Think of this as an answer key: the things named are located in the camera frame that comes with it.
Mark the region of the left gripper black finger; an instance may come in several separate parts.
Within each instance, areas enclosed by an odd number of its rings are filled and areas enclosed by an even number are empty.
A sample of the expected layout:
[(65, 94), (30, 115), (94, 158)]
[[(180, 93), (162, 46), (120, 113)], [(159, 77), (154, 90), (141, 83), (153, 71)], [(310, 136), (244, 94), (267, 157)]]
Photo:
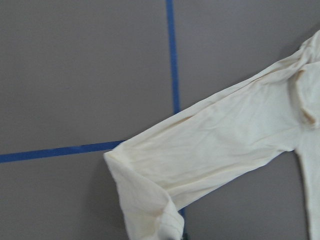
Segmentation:
[(183, 235), (182, 235), (181, 240), (190, 240), (190, 237), (189, 237), (188, 233), (184, 232)]

